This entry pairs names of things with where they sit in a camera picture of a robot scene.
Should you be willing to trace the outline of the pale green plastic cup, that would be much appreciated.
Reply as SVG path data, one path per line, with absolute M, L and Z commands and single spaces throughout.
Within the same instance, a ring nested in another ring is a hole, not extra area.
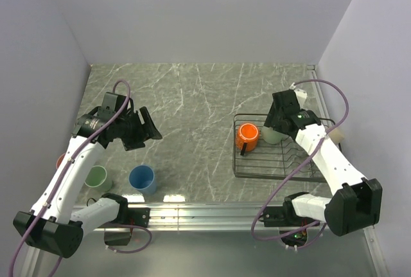
M 281 134 L 280 132 L 275 131 L 273 128 L 266 126 L 262 127 L 261 136 L 265 142 L 271 145 L 279 143 L 284 138 L 284 134 Z

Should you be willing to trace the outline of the blue plastic cup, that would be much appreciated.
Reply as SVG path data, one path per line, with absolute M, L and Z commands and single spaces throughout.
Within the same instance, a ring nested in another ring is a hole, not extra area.
M 139 165 L 128 176 L 130 185 L 143 195 L 153 195 L 157 191 L 155 172 L 150 166 Z

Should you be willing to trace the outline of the orange mug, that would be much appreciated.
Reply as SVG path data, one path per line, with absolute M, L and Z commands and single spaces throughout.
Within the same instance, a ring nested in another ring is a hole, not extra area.
M 243 123 L 239 126 L 235 144 L 240 150 L 240 155 L 244 156 L 247 152 L 253 151 L 259 141 L 259 129 L 252 123 Z

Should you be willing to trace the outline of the beige plastic cup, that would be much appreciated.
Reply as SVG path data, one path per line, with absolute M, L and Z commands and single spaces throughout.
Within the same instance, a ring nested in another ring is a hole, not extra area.
M 344 140 L 344 134 L 339 128 L 333 129 L 328 133 L 328 136 L 336 145 L 340 144 Z

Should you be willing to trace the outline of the salmon plastic cup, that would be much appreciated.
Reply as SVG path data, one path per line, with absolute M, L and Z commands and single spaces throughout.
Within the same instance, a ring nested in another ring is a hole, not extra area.
M 61 165 L 62 161 L 64 160 L 65 154 L 62 154 L 56 161 L 56 169 L 59 168 L 59 166 Z

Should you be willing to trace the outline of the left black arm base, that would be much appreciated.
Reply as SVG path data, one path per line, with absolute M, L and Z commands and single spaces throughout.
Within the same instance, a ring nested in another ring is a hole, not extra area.
M 143 228 L 148 227 L 148 219 L 150 216 L 150 208 L 133 208 L 128 210 L 128 219 L 127 224 L 141 226 Z M 117 247 L 117 246 L 127 246 L 131 243 L 132 228 L 122 228 L 120 232 L 109 231 L 104 234 L 104 242 L 108 246 Z

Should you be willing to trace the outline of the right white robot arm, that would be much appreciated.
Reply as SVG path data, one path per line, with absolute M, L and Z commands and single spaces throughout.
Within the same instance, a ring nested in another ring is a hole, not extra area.
M 328 224 L 339 237 L 377 224 L 383 188 L 377 179 L 367 179 L 341 153 L 328 136 L 320 118 L 301 107 L 292 90 L 274 93 L 265 126 L 289 136 L 311 158 L 325 178 L 332 197 L 296 193 L 284 200 L 283 218 L 297 225 L 305 217 Z

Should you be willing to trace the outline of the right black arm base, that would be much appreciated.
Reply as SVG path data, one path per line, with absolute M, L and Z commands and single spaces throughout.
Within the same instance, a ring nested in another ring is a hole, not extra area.
M 311 219 L 298 217 L 283 206 L 269 206 L 264 210 L 263 214 L 259 216 L 258 221 L 262 222 L 266 228 L 299 228 L 307 225 L 311 222 Z M 286 246 L 302 247 L 308 242 L 307 230 L 305 229 L 300 232 L 287 235 L 286 237 L 281 238 L 281 242 Z

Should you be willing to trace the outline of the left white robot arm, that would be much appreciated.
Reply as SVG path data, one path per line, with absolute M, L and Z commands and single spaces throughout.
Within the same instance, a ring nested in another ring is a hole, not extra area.
M 73 207 L 82 186 L 109 143 L 120 139 L 126 151 L 161 139 L 146 107 L 134 109 L 132 99 L 107 92 L 103 103 L 77 121 L 64 160 L 40 199 L 28 212 L 19 211 L 13 225 L 31 247 L 62 258 L 74 255 L 82 239 L 104 224 L 148 227 L 150 210 L 132 211 L 125 197 L 104 193 L 79 211 Z

